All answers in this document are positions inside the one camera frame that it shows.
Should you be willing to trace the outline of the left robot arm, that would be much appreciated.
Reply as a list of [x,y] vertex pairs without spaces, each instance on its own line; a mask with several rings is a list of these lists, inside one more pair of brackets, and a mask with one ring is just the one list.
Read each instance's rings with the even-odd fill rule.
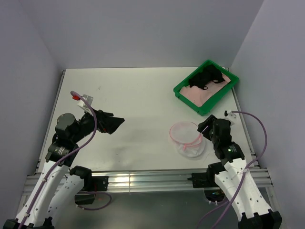
[[73,114],[58,117],[52,144],[36,186],[27,203],[14,219],[4,223],[5,229],[53,229],[60,212],[80,191],[93,192],[92,171],[82,166],[71,167],[84,137],[114,133],[124,118],[95,110],[80,120]]

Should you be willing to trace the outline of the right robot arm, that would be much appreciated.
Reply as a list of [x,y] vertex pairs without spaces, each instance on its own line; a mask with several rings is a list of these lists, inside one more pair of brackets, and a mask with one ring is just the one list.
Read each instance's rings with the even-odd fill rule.
[[232,140],[232,122],[210,115],[198,125],[197,131],[211,141],[219,162],[210,164],[204,173],[192,173],[194,188],[219,187],[226,198],[225,209],[212,226],[216,228],[230,207],[238,218],[240,229],[278,229],[282,217],[266,202],[257,187],[240,146]]

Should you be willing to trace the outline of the black bra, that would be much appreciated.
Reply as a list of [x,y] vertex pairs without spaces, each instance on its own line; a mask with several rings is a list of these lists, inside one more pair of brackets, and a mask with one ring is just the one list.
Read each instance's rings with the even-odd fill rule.
[[214,65],[208,65],[201,72],[196,74],[194,77],[189,79],[189,86],[197,86],[200,89],[207,90],[207,84],[213,82],[219,84],[224,82],[222,72],[217,69]]

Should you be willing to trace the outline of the pink bra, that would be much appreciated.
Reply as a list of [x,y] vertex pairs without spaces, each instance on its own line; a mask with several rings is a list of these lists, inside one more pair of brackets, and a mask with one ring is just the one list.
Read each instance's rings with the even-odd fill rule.
[[219,92],[224,88],[228,83],[231,82],[228,76],[223,75],[225,79],[224,82],[215,84],[213,82],[208,83],[208,89],[203,90],[197,86],[185,86],[180,90],[180,94],[188,99],[191,103],[195,104],[198,107],[201,107],[205,102],[207,102],[213,95]]

